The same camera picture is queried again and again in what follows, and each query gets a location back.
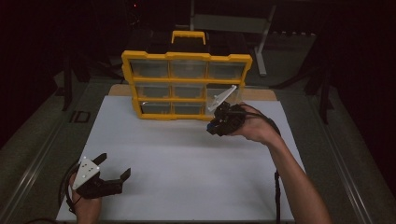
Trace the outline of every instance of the forearm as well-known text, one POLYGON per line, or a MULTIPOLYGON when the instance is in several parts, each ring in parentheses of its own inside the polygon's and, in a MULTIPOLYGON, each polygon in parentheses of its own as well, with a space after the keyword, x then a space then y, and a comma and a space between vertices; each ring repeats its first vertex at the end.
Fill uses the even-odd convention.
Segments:
POLYGON ((93 216, 79 216, 77 217, 77 224, 97 224, 98 218, 93 216))
POLYGON ((271 144, 266 145, 282 179, 296 222, 332 223, 326 205, 283 139, 276 137, 271 144))

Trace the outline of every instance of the human arm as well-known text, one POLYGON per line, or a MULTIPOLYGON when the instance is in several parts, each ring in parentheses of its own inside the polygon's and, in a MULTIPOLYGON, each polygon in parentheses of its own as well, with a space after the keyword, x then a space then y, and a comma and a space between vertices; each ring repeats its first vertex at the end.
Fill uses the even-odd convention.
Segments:
MULTIPOLYGON (((69 185, 72 186, 76 174, 71 175, 69 185)), ((102 198, 84 199, 75 190, 72 191, 72 200, 75 204, 77 224, 98 223, 102 209, 102 198)))
MULTIPOLYGON (((241 106, 247 112, 260 113, 248 105, 241 106)), ((297 223, 332 223, 318 191, 294 159, 284 140, 267 121, 256 116, 247 116, 244 125, 232 135, 243 135, 247 140, 268 146, 297 223)))

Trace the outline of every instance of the floor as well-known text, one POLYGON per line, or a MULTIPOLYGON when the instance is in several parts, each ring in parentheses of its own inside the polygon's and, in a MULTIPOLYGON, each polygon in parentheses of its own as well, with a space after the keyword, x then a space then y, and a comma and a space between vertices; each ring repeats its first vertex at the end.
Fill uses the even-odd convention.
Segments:
MULTIPOLYGON (((314 40, 314 36, 270 35, 263 52, 268 76, 260 77, 253 64, 247 85, 266 89, 295 75, 314 40)), ((104 96, 119 83, 92 76, 89 83, 74 81, 74 99, 67 111, 62 111, 63 97, 51 96, 0 150, 0 223, 56 218, 64 173, 81 155, 104 96), (74 122, 74 111, 91 117, 74 122)), ((329 125, 324 125, 318 116, 318 97, 304 94, 305 83, 275 90, 276 97, 333 222, 396 223, 395 199, 337 90, 331 89, 329 125)))

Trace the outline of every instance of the yellow handle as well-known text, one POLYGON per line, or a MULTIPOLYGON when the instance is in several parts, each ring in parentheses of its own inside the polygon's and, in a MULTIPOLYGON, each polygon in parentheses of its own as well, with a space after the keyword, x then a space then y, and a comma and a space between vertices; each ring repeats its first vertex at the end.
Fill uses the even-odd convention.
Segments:
POLYGON ((195 37, 195 38, 201 37, 202 41, 204 42, 204 45, 206 44, 205 33, 202 32, 202 31, 174 31, 174 32, 172 32, 172 44, 173 44, 173 42, 175 40, 175 36, 178 36, 178 37, 195 37))

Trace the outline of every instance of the yellow organizer box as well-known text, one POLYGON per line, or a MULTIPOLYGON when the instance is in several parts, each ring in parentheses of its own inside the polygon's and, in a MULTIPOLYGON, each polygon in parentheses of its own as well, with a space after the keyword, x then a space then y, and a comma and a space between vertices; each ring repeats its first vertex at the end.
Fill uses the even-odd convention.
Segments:
MULTIPOLYGON (((204 32, 174 31, 175 37, 201 37, 204 32)), ((214 56, 200 52, 150 54, 125 50, 122 71, 132 90, 132 105, 141 119, 211 120, 207 110, 224 89, 211 84, 237 85, 241 91, 252 59, 249 54, 214 56)))

